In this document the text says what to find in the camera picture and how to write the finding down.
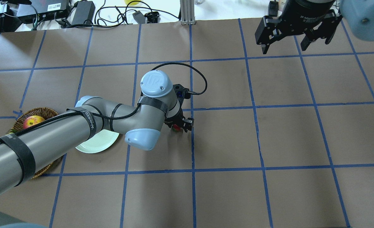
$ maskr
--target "black strap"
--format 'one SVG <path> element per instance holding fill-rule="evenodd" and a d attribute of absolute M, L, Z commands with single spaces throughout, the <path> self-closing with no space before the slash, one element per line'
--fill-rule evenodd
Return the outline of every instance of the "black strap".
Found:
<path fill-rule="evenodd" d="M 14 133 L 2 136 L 0 139 L 18 156 L 17 161 L 21 166 L 22 176 L 16 186 L 20 185 L 23 181 L 31 179 L 35 174 L 35 159 L 28 146 Z"/>
<path fill-rule="evenodd" d="M 149 105 L 149 106 L 155 107 L 161 110 L 162 112 L 164 112 L 164 115 L 167 116 L 168 106 L 166 105 L 166 103 L 164 103 L 161 100 L 158 100 L 152 97 L 140 97 L 138 100 L 138 104 Z"/>
<path fill-rule="evenodd" d="M 93 107 L 94 109 L 96 109 L 97 110 L 97 112 L 101 115 L 101 116 L 103 116 L 103 114 L 102 114 L 102 112 L 97 108 L 97 107 L 95 107 L 94 105 L 89 105 L 89 104 L 85 104 L 85 105 L 88 105 L 88 106 L 90 106 L 90 107 Z M 102 126 L 101 126 L 101 130 L 102 129 L 104 129 L 104 118 L 102 118 L 101 117 L 101 121 L 103 121 L 103 124 L 102 124 Z"/>
<path fill-rule="evenodd" d="M 89 124 L 89 127 L 90 127 L 90 135 L 89 135 L 89 138 L 87 140 L 89 140 L 90 138 L 92 138 L 96 132 L 97 132 L 97 128 L 96 128 L 96 121 L 94 120 L 94 116 L 93 114 L 82 108 L 82 107 L 75 107 L 75 108 L 68 108 L 66 109 L 66 111 L 79 111 L 82 113 L 83 117 L 86 119 L 87 123 Z"/>
<path fill-rule="evenodd" d="M 121 105 L 122 105 L 122 104 L 117 104 L 116 107 L 112 110 L 111 118 L 114 117 L 116 110 L 117 110 Z M 110 120 L 110 129 L 111 129 L 111 131 L 114 131 L 114 129 L 112 128 L 112 119 Z"/>

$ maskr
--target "yellow object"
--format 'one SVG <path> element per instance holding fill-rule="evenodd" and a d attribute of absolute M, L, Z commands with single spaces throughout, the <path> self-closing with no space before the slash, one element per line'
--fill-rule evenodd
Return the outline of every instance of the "yellow object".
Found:
<path fill-rule="evenodd" d="M 133 0 L 124 0 L 125 4 L 128 5 L 130 2 L 132 2 Z M 134 3 L 131 3 L 129 4 L 130 6 L 135 6 L 137 5 L 139 2 L 134 2 Z"/>

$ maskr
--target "blue joint cap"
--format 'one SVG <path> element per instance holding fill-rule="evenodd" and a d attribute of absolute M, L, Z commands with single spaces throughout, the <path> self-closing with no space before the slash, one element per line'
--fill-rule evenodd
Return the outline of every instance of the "blue joint cap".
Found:
<path fill-rule="evenodd" d="M 173 83 L 165 72 L 153 70 L 142 77 L 140 88 L 147 97 L 163 97 L 173 90 Z"/>
<path fill-rule="evenodd" d="M 141 150 L 152 150 L 158 142 L 160 131 L 149 128 L 134 129 L 125 134 L 125 142 Z"/>
<path fill-rule="evenodd" d="M 86 103 L 86 101 L 90 100 L 91 98 L 94 98 L 94 97 L 93 96 L 84 96 L 84 97 L 80 98 L 80 100 L 77 101 L 75 107 L 82 106 L 84 103 Z"/>

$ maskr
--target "sticker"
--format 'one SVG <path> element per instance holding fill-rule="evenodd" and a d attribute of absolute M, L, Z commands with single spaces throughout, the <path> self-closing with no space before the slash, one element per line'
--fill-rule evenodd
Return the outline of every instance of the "sticker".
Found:
<path fill-rule="evenodd" d="M 56 4 L 50 4 L 48 5 L 48 12 L 60 9 L 61 3 L 56 3 Z"/>

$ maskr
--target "barcode label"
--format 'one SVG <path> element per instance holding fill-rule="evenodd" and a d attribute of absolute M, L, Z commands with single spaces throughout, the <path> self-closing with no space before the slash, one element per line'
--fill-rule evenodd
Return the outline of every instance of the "barcode label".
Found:
<path fill-rule="evenodd" d="M 61 3 L 56 3 L 56 4 L 50 4 L 48 5 L 48 12 L 60 9 Z"/>

